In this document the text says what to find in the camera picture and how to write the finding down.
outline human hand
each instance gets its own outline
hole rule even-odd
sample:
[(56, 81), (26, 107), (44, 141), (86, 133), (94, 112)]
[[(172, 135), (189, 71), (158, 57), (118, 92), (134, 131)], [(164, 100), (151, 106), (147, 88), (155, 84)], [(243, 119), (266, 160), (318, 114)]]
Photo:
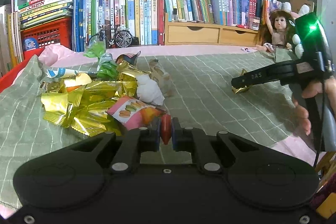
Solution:
[[(309, 83), (309, 85), (302, 92), (303, 98), (312, 98), (318, 93), (322, 93), (322, 83), (314, 80)], [(334, 77), (331, 77), (325, 81), (325, 93), (327, 94), (330, 106), (334, 113), (336, 113), (336, 80)], [(299, 120), (300, 126), (304, 129), (306, 135), (310, 134), (311, 123), (308, 119), (309, 113), (308, 110), (303, 106), (299, 105), (298, 101), (292, 96), (292, 102), (295, 106), (295, 114)]]

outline wooden drawer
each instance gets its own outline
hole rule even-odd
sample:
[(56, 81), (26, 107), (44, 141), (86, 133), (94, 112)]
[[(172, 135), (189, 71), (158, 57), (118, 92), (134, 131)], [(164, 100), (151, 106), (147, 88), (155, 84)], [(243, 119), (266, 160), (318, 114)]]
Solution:
[(173, 26), (166, 31), (168, 44), (218, 44), (220, 28)]
[(252, 47), (255, 46), (255, 36), (256, 32), (251, 30), (223, 28), (220, 32), (219, 44)]

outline bookshelf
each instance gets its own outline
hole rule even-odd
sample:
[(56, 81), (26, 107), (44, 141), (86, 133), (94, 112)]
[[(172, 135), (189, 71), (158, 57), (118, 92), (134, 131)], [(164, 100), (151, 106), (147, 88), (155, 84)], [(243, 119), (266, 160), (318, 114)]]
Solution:
[(253, 47), (258, 32), (211, 23), (169, 22), (165, 15), (165, 45), (232, 45)]

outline pink bedsheet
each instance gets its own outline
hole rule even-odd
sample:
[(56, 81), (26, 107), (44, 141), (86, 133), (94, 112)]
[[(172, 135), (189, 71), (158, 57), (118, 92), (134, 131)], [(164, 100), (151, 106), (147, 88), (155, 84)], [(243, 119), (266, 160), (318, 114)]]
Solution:
[[(254, 52), (255, 49), (249, 48), (250, 52)], [(239, 53), (245, 54), (246, 52), (241, 50), (238, 46), (216, 46), (216, 45), (178, 45), (178, 46), (140, 46), (130, 48), (116, 48), (108, 50), (112, 53), (114, 58), (117, 58), (120, 54), (124, 53), (137, 53), (141, 51), (140, 56), (162, 56), (162, 55), (176, 55), (176, 56), (194, 56), (204, 54), (224, 54), (224, 53)], [(39, 60), (48, 65), (54, 67), (69, 67), (82, 65), (95, 62), (95, 58), (84, 57), (82, 52), (73, 52), (70, 49), (60, 45), (49, 45), (39, 56)], [(297, 136), (300, 135), (300, 130), (296, 130)], [(294, 156), (307, 163), (313, 165), (315, 152), (313, 152), (305, 142), (293, 135), (289, 136), (285, 140), (277, 143), (274, 150), (282, 152), (284, 154)], [(0, 205), (0, 214), (7, 218), (13, 214), (13, 210)]]

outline pink snack bag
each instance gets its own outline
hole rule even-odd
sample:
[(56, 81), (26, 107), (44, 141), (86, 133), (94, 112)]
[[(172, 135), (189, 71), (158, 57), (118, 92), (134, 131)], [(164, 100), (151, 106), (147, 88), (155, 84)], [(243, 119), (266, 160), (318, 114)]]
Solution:
[(133, 97), (121, 97), (107, 114), (121, 122), (127, 130), (148, 125), (163, 112)]

